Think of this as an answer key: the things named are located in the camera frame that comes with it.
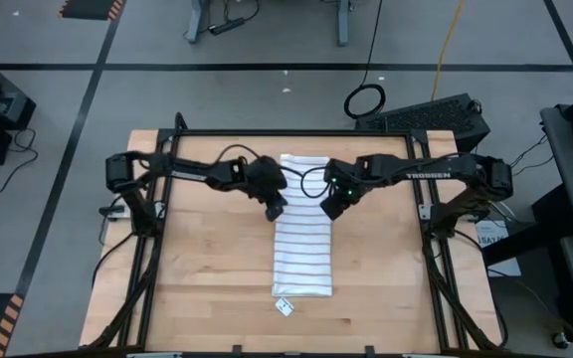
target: yellow cable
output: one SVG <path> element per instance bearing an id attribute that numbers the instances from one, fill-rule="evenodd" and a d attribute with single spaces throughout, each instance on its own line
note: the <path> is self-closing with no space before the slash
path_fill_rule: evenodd
<path id="1" fill-rule="evenodd" d="M 446 37 L 446 41 L 444 42 L 444 47 L 442 48 L 442 52 L 439 54 L 439 61 L 437 62 L 437 75 L 435 76 L 435 84 L 433 85 L 433 95 L 431 97 L 431 100 L 435 100 L 435 98 L 437 97 L 439 80 L 442 75 L 442 62 L 444 61 L 444 55 L 446 54 L 446 48 L 448 47 L 450 38 L 453 37 L 453 33 L 455 32 L 455 28 L 457 27 L 457 21 L 459 21 L 459 14 L 461 14 L 462 8 L 464 7 L 464 1 L 465 0 L 459 0 L 459 4 L 457 5 L 457 11 L 455 12 L 455 17 L 453 18 L 453 22 L 450 24 L 450 30 L 448 30 L 448 36 Z"/>

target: gray floor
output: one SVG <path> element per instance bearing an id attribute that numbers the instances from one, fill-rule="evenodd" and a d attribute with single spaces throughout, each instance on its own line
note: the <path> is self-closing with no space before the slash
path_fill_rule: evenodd
<path id="1" fill-rule="evenodd" d="M 222 5 L 213 2 L 212 19 L 220 23 Z M 62 3 L 0 0 L 0 63 L 95 63 L 107 22 L 57 18 Z M 190 46 L 182 39 L 189 3 L 128 0 L 107 61 L 364 63 L 377 9 L 375 0 L 354 1 L 346 48 L 335 46 L 334 7 L 316 0 L 261 0 L 259 16 L 247 25 L 219 37 L 205 34 L 199 44 Z M 573 42 L 573 0 L 554 4 Z M 385 1 L 373 62 L 434 64 L 456 5 L 456 0 Z M 253 2 L 236 3 L 232 12 L 238 11 L 253 11 Z M 445 62 L 571 65 L 543 0 L 467 1 Z M 0 195 L 0 292 L 13 292 L 91 73 L 5 75 L 38 104 L 31 126 L 38 132 L 36 148 L 41 154 Z M 103 161 L 125 148 L 132 129 L 171 126 L 178 110 L 192 128 L 350 128 L 353 123 L 343 114 L 342 103 L 362 76 L 363 72 L 350 71 L 103 72 L 9 355 L 77 346 L 100 251 L 96 210 L 110 200 L 103 185 Z M 372 72 L 369 82 L 382 85 L 388 96 L 386 107 L 395 108 L 428 100 L 434 76 L 429 71 Z M 443 73 L 439 96 L 460 92 L 482 102 L 492 129 L 479 153 L 510 160 L 542 135 L 538 116 L 542 107 L 573 101 L 573 73 Z M 374 99 L 365 94 L 356 100 L 355 110 L 366 109 Z M 0 183 L 24 155 L 9 156 L 0 167 Z M 523 165 L 550 155 L 549 147 L 540 146 Z M 560 178 L 552 162 L 525 171 L 514 182 L 515 195 L 507 203 L 520 219 L 528 220 L 529 205 Z M 549 274 L 541 274 L 549 272 L 545 257 L 533 253 L 521 263 L 524 279 L 552 297 Z M 500 279 L 492 286 L 508 321 L 508 347 L 573 356 L 573 346 L 567 351 L 553 348 L 549 335 L 559 327 L 526 292 Z M 526 313 L 516 314 L 517 307 Z"/>

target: sticker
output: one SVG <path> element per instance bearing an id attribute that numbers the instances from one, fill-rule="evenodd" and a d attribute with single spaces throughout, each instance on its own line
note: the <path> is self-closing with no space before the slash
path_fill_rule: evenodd
<path id="1" fill-rule="evenodd" d="M 278 311 L 282 312 L 285 317 L 288 317 L 294 310 L 293 305 L 284 297 L 280 298 L 278 302 L 276 302 L 276 308 Z"/>

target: black metal frame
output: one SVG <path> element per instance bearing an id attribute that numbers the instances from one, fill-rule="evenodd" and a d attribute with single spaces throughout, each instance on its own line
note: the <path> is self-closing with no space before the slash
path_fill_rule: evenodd
<path id="1" fill-rule="evenodd" d="M 177 117 L 176 125 L 178 128 L 176 129 L 159 129 L 157 141 L 156 141 L 156 153 L 162 153 L 164 151 L 165 144 L 171 139 L 171 149 L 170 152 L 175 157 L 178 154 L 179 143 L 182 137 L 188 136 L 341 136 L 341 137 L 363 137 L 363 136 L 373 136 L 373 137 L 398 137 L 404 138 L 406 142 L 406 149 L 408 158 L 414 159 L 416 158 L 415 148 L 414 148 L 414 140 L 419 141 L 421 145 L 422 155 L 423 157 L 430 157 L 430 149 L 428 147 L 428 140 L 425 130 L 398 130 L 398 131 L 389 131 L 385 133 L 378 133 L 378 132 L 359 132 L 354 130 L 292 130 L 292 129 L 284 129 L 284 130 L 276 130 L 276 129 L 188 129 L 182 118 L 179 120 Z M 171 184 L 173 179 L 172 178 L 165 178 L 164 179 L 164 187 L 161 201 L 165 207 L 169 205 L 170 193 L 171 193 Z M 438 203 L 439 202 L 439 193 L 437 191 L 437 186 L 434 180 L 428 181 L 429 191 L 430 191 L 430 200 L 431 203 Z M 419 181 L 413 181 L 413 193 L 415 196 L 416 202 L 416 210 L 419 216 L 419 205 L 424 204 L 424 195 L 421 188 L 421 183 Z M 156 184 L 153 182 L 147 191 L 147 198 L 153 199 L 155 196 Z M 164 237 L 164 228 L 167 216 L 161 219 L 161 227 L 160 227 L 160 234 L 153 238 L 153 247 L 152 247 L 152 257 L 151 260 L 156 260 L 159 262 L 159 256 L 161 253 L 162 248 L 162 240 Z M 426 235 L 424 230 L 421 230 L 422 236 L 422 244 L 424 246 L 431 246 L 431 238 Z M 142 259 L 145 252 L 145 244 L 147 238 L 138 238 L 138 242 L 136 245 L 136 249 L 134 252 L 134 261 L 132 263 L 132 270 L 130 273 L 129 278 L 129 287 L 127 290 L 127 295 L 130 295 L 136 287 L 136 284 L 139 281 L 141 267 L 142 267 Z M 453 268 L 453 261 L 448 245 L 448 241 L 440 241 L 440 249 L 441 249 L 441 257 L 443 260 L 444 266 L 444 273 L 446 280 L 451 287 L 453 294 L 458 296 L 455 272 Z M 156 286 L 156 273 L 157 267 L 153 273 L 153 279 L 150 281 L 147 290 L 145 291 L 144 298 L 143 298 L 143 308 L 141 319 L 138 327 L 137 333 L 137 340 L 136 346 L 138 347 L 145 347 L 146 339 L 147 339 L 147 332 L 149 328 L 149 317 L 151 314 L 151 307 L 153 304 L 153 294 Z M 433 310 L 435 316 L 435 324 L 437 328 L 437 336 L 438 342 L 440 346 L 440 350 L 442 353 L 449 352 L 452 355 L 457 354 L 458 356 L 466 356 L 466 357 L 473 357 L 473 356 L 481 356 L 481 357 L 491 357 L 495 354 L 497 356 L 505 356 L 505 353 L 496 353 L 496 352 L 485 352 L 485 351 L 477 351 L 477 350 L 469 350 L 468 341 L 467 341 L 467 333 L 464 330 L 463 325 L 457 320 L 454 316 L 454 323 L 456 328 L 456 334 L 458 339 L 458 347 L 459 348 L 451 348 L 449 341 L 448 341 L 448 331 L 446 327 L 446 321 L 444 318 L 444 311 L 443 311 L 443 304 L 442 304 L 442 296 L 439 293 L 437 287 L 429 280 L 430 285 L 430 293 L 431 293 L 431 300 L 433 303 Z M 131 322 L 131 314 L 125 318 L 121 330 L 119 332 L 117 345 L 119 347 L 129 347 L 127 346 L 127 338 L 129 335 L 129 325 Z M 376 354 L 374 347 L 366 346 L 365 347 L 365 354 L 367 357 L 374 358 L 377 357 L 401 357 L 398 354 Z M 196 356 L 196 357 L 228 357 L 231 355 L 242 356 L 242 347 L 241 346 L 234 346 L 232 353 L 227 352 L 184 352 L 183 356 Z M 245 353 L 245 356 L 258 356 L 258 357 L 275 357 L 277 354 L 280 353 Z M 300 356 L 310 356 L 310 357 L 342 357 L 342 358 L 352 358 L 352 357 L 363 357 L 363 354 L 305 354 L 302 353 Z M 510 356 L 516 357 L 519 355 L 510 354 Z"/>

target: black floor stripe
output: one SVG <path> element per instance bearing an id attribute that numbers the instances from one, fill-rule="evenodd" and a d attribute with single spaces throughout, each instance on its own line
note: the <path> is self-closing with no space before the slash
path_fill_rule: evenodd
<path id="1" fill-rule="evenodd" d="M 0 71 L 94 71 L 97 64 L 0 64 Z M 366 64 L 102 64 L 103 71 L 201 72 L 201 71 L 364 71 Z M 433 72 L 431 64 L 372 64 L 371 71 Z M 571 73 L 573 65 L 444 64 L 443 72 Z"/>
<path id="2" fill-rule="evenodd" d="M 107 64 L 106 71 L 365 71 L 366 64 Z M 371 64 L 370 71 L 433 72 L 431 64 Z M 442 65 L 443 72 L 573 72 L 572 65 Z"/>
<path id="3" fill-rule="evenodd" d="M 561 42 L 563 42 L 563 46 L 565 47 L 567 55 L 569 55 L 573 65 L 573 44 L 569 37 L 569 33 L 567 33 L 565 25 L 563 25 L 561 16 L 559 15 L 558 10 L 556 9 L 556 6 L 552 0 L 543 0 L 543 2 L 545 3 L 545 7 L 549 12 L 549 16 L 552 18 L 552 22 L 554 23 L 556 31 L 558 32 L 558 36 L 561 38 Z"/>
<path id="4" fill-rule="evenodd" d="M 33 239 L 32 246 L 30 247 L 30 252 L 26 257 L 26 262 L 24 263 L 24 267 L 21 271 L 16 292 L 23 296 L 26 296 L 28 293 L 30 283 L 32 282 L 33 275 L 35 274 L 35 270 L 37 268 L 37 263 L 39 262 L 41 251 L 43 250 L 44 243 L 48 237 L 48 232 L 55 216 L 55 211 L 59 205 L 61 193 L 64 190 L 64 185 L 66 184 L 66 178 L 68 177 L 70 166 L 72 165 L 72 161 L 75 157 L 75 152 L 77 151 L 79 140 L 81 139 L 81 133 L 84 130 L 86 120 L 88 120 L 90 107 L 92 106 L 93 100 L 95 99 L 96 88 L 98 87 L 98 82 L 100 81 L 100 76 L 102 74 L 102 65 L 107 61 L 107 55 L 109 54 L 111 43 L 114 40 L 114 36 L 116 35 L 116 29 L 118 28 L 120 15 L 121 14 L 118 14 L 116 20 L 110 23 L 109 28 L 107 29 L 107 33 L 105 34 L 105 39 L 103 41 L 102 47 L 100 48 L 100 53 L 98 54 L 95 68 L 90 78 L 90 83 L 88 84 L 88 88 L 86 89 L 81 107 L 79 108 L 77 120 L 75 121 L 75 124 L 73 125 L 72 131 L 70 133 L 70 137 L 68 138 L 68 144 L 66 145 L 66 150 L 64 151 L 64 155 L 61 159 L 61 164 L 59 164 L 57 177 L 55 178 L 52 189 L 50 190 L 48 202 L 44 208 L 44 212 L 41 216 L 41 221 L 39 222 L 39 227 L 37 228 L 35 238 Z"/>
<path id="5" fill-rule="evenodd" d="M 97 64 L 0 64 L 0 71 L 94 71 Z"/>

